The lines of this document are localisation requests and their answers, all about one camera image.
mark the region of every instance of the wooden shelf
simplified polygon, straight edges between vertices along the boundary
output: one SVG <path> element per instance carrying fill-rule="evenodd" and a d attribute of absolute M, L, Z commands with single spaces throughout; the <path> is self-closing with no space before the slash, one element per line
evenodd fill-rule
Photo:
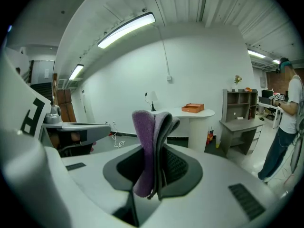
<path fill-rule="evenodd" d="M 227 93 L 229 94 L 229 93 L 250 93 L 250 92 L 248 92 L 248 91 L 237 91 L 237 92 L 227 91 Z"/>
<path fill-rule="evenodd" d="M 239 138 L 235 138 L 235 139 L 233 139 L 232 140 L 232 142 L 231 142 L 231 145 L 230 146 L 236 146 L 236 145 L 241 145 L 241 144 L 243 144 L 244 142 L 243 141 L 241 141 Z"/>
<path fill-rule="evenodd" d="M 231 104 L 227 104 L 227 105 L 247 105 L 249 103 L 231 103 Z"/>

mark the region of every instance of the brick wall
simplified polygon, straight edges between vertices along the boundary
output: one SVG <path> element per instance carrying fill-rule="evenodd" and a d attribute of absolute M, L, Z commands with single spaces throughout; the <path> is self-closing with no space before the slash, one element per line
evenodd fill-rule
<path fill-rule="evenodd" d="M 297 68 L 295 72 L 300 76 L 302 82 L 304 82 L 304 68 Z M 274 92 L 285 94 L 289 84 L 289 82 L 285 81 L 285 75 L 276 74 L 275 71 L 267 72 L 266 75 L 268 89 L 273 89 Z"/>

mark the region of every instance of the doorway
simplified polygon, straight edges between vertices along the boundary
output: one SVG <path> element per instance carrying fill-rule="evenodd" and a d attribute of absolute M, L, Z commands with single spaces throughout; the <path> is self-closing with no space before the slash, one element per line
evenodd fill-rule
<path fill-rule="evenodd" d="M 94 115 L 93 115 L 93 110 L 91 107 L 91 101 L 90 97 L 85 93 L 85 90 L 82 90 L 82 105 L 84 108 L 84 112 L 87 118 L 87 122 L 90 124 L 95 123 Z"/>

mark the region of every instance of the white table lamp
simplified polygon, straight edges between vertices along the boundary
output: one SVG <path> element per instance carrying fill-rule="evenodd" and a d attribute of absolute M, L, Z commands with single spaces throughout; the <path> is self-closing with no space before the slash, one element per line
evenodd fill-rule
<path fill-rule="evenodd" d="M 148 94 L 148 99 L 149 101 L 152 102 L 152 112 L 155 112 L 155 108 L 154 108 L 154 105 L 153 105 L 153 101 L 157 101 L 157 96 L 156 96 L 156 93 L 155 91 L 151 91 L 149 94 Z"/>

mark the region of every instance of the cable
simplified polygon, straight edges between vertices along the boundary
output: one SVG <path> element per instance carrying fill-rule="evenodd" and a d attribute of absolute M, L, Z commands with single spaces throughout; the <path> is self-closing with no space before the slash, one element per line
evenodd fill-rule
<path fill-rule="evenodd" d="M 149 105 L 150 105 L 150 107 L 151 107 L 151 110 L 152 110 L 152 106 L 151 106 L 151 104 L 147 101 L 147 93 L 146 93 L 146 103 L 148 103 Z"/>
<path fill-rule="evenodd" d="M 168 65 L 168 60 L 167 60 L 167 53 L 166 53 L 166 48 L 165 48 L 165 43 L 163 42 L 163 39 L 162 39 L 162 34 L 161 34 L 161 31 L 158 27 L 156 27 L 159 34 L 160 34 L 160 38 L 161 38 L 161 41 L 162 41 L 162 46 L 163 46 L 163 51 L 165 53 L 165 58 L 166 58 L 166 67 L 167 67 L 167 75 L 170 75 L 170 72 L 169 72 L 169 65 Z"/>
<path fill-rule="evenodd" d="M 288 173 L 288 170 L 285 167 L 283 167 L 283 169 L 282 169 L 282 173 L 283 173 L 284 177 L 286 178 L 284 170 L 286 171 L 286 173 Z"/>
<path fill-rule="evenodd" d="M 289 180 L 289 178 L 290 178 L 291 176 L 294 176 L 294 174 L 293 174 L 293 173 L 290 174 L 290 176 L 287 178 L 287 180 L 284 181 L 283 186 L 287 183 L 287 181 Z"/>
<path fill-rule="evenodd" d="M 114 147 L 116 147 L 117 149 L 119 149 L 121 146 L 123 146 L 123 145 L 124 145 L 125 141 L 120 141 L 120 142 L 118 143 L 118 146 L 116 145 L 116 134 L 117 134 L 117 128 L 116 128 L 116 124 L 115 124 L 115 122 L 113 122 L 113 126 L 114 126 L 115 131 L 116 131 L 116 133 L 115 133 L 114 135 L 112 135 L 112 139 L 115 141 L 115 143 L 114 143 Z"/>
<path fill-rule="evenodd" d="M 161 10 L 160 10 L 160 7 L 158 6 L 157 0 L 155 0 L 155 3 L 156 3 L 156 5 L 157 5 L 157 7 L 158 7 L 158 11 L 160 12 L 160 15 L 161 15 L 161 19 L 162 19 L 163 25 L 166 26 L 165 21 L 163 20 L 163 17 L 162 17 L 162 12 L 161 12 Z"/>

